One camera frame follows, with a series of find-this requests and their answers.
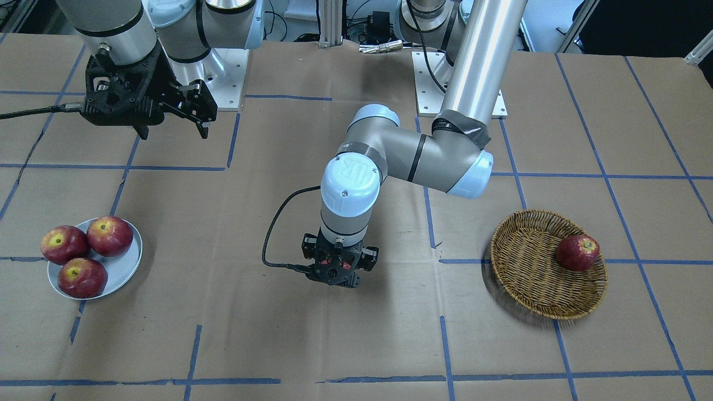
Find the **apple on plate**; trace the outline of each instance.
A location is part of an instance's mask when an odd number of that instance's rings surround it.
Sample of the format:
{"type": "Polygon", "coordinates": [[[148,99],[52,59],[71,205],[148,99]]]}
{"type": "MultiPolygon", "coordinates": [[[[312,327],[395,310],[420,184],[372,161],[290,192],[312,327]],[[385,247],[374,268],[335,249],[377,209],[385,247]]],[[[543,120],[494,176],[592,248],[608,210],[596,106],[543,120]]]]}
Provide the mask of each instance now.
{"type": "Polygon", "coordinates": [[[104,265],[90,258],[74,258],[59,270],[57,285],[74,298],[94,298],[106,287],[109,274],[104,265]]]}
{"type": "Polygon", "coordinates": [[[560,242],[556,256],[565,269],[583,272],[599,258],[599,243],[589,235],[572,235],[560,242]]]}
{"type": "Polygon", "coordinates": [[[124,220],[106,215],[89,224],[87,239],[99,255],[111,258],[123,255],[131,247],[133,230],[124,220]]]}
{"type": "Polygon", "coordinates": [[[89,255],[89,241],[86,234],[72,225],[60,225],[42,238],[40,250],[47,260],[63,265],[74,258],[89,255]]]}

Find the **red apple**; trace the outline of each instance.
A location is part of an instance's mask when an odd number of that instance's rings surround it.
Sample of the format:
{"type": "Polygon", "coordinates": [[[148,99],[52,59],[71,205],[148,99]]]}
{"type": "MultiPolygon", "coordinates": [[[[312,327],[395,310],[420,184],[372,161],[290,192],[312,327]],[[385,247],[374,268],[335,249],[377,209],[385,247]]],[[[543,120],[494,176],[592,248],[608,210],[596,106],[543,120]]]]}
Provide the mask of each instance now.
{"type": "Polygon", "coordinates": [[[86,234],[77,227],[60,225],[45,234],[40,244],[42,255],[57,265],[89,255],[91,249],[86,234]]]}
{"type": "Polygon", "coordinates": [[[94,259],[74,258],[59,270],[57,285],[74,298],[93,298],[104,291],[109,274],[94,259]]]}
{"type": "Polygon", "coordinates": [[[131,246],[131,226],[118,217],[106,215],[95,219],[87,228],[89,245],[107,258],[123,255],[131,246]]]}
{"type": "Polygon", "coordinates": [[[557,261],[567,270],[583,272],[599,258],[599,243],[589,235],[572,235],[557,246],[557,261]]]}

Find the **woven basket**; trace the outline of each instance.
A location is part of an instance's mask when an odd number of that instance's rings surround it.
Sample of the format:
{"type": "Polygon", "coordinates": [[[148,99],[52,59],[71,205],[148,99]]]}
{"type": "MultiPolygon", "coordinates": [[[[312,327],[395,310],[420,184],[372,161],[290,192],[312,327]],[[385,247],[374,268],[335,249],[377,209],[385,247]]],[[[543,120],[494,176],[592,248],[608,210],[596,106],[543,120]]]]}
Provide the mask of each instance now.
{"type": "Polygon", "coordinates": [[[589,270],[564,269],[555,259],[560,241],[587,234],[571,220],[548,210],[526,209],[503,220],[491,240],[493,271],[507,293],[534,313],[578,319],[599,306],[607,291],[600,254],[589,270]]]}

